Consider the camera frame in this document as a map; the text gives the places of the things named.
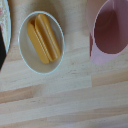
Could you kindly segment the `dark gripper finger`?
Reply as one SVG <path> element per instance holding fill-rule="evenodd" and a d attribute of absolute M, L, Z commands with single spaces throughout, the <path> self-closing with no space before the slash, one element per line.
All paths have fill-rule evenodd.
<path fill-rule="evenodd" d="M 5 44 L 2 36 L 2 31 L 0 28 L 0 70 L 5 61 L 5 58 L 6 58 L 6 48 L 5 48 Z"/>

